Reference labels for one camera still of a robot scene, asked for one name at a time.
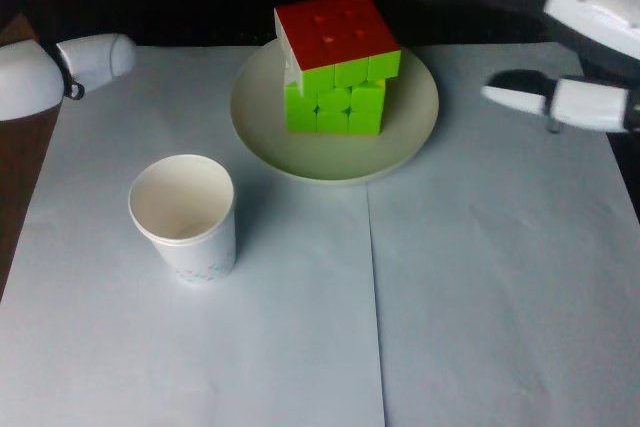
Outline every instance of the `dark surface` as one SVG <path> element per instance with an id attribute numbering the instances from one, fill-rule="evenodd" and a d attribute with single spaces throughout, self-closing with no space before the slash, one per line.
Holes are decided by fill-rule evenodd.
<path id="1" fill-rule="evenodd" d="M 142 45 L 262 45 L 275 37 L 273 7 L 296 0 L 0 0 L 0 30 L 23 11 L 43 41 L 122 32 Z M 404 45 L 550 40 L 522 14 L 459 0 L 374 0 Z M 588 74 L 606 73 L 585 64 Z M 0 286 L 8 273 L 57 111 L 0 124 Z M 610 136 L 636 213 L 640 213 L 637 136 Z"/>

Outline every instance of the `white cup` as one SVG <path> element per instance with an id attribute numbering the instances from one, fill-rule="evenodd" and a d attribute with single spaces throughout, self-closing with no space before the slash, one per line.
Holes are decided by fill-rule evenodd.
<path id="1" fill-rule="evenodd" d="M 228 172 L 199 155 L 147 167 L 129 191 L 136 227 L 190 285 L 225 277 L 236 260 L 235 195 Z"/>

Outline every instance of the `green cube face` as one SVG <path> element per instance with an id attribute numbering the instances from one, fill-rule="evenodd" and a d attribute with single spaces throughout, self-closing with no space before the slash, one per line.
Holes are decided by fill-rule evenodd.
<path id="1" fill-rule="evenodd" d="M 343 112 L 351 105 L 351 89 L 349 87 L 335 89 L 318 95 L 318 107 L 324 111 Z"/>
<path id="2" fill-rule="evenodd" d="M 314 134 L 317 131 L 315 110 L 287 109 L 285 117 L 288 132 Z"/>
<path id="3" fill-rule="evenodd" d="M 351 91 L 351 111 L 380 114 L 384 107 L 384 80 L 365 82 Z"/>
<path id="4" fill-rule="evenodd" d="M 351 112 L 349 114 L 349 133 L 378 135 L 382 126 L 382 112 Z"/>
<path id="5" fill-rule="evenodd" d="M 318 102 L 317 94 L 300 94 L 298 84 L 292 82 L 284 87 L 284 105 L 287 110 L 314 110 Z"/>
<path id="6" fill-rule="evenodd" d="M 336 66 L 327 65 L 317 69 L 302 71 L 302 93 L 321 94 L 332 90 L 334 86 Z"/>
<path id="7" fill-rule="evenodd" d="M 336 87 L 351 87 L 367 80 L 369 58 L 336 64 Z"/>
<path id="8" fill-rule="evenodd" d="M 369 57 L 367 80 L 383 80 L 397 77 L 400 70 L 400 51 Z"/>
<path id="9" fill-rule="evenodd" d="M 349 133 L 349 115 L 345 112 L 324 112 L 318 110 L 318 133 Z"/>

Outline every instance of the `beige plate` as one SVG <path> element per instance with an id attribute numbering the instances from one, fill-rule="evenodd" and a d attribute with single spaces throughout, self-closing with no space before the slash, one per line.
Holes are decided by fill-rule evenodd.
<path id="1" fill-rule="evenodd" d="M 293 178 L 334 185 L 365 182 L 413 157 L 438 116 L 438 90 L 424 64 L 402 51 L 400 75 L 387 83 L 379 136 L 289 134 L 283 106 L 284 59 L 272 41 L 244 65 L 231 93 L 231 119 L 245 145 Z"/>

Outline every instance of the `paper sheet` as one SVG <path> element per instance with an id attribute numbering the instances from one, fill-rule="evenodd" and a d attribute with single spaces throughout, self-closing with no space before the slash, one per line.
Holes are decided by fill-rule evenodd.
<path id="1" fill-rule="evenodd" d="M 603 134 L 481 98 L 554 45 L 419 49 L 436 131 L 369 184 L 390 427 L 640 425 L 640 227 Z"/>
<path id="2" fill-rule="evenodd" d="M 0 305 L 2 427 L 382 426 L 366 188 L 267 170 L 228 114 L 253 48 L 142 48 L 63 107 Z M 127 211 L 136 175 L 229 169 L 238 263 L 177 283 Z"/>

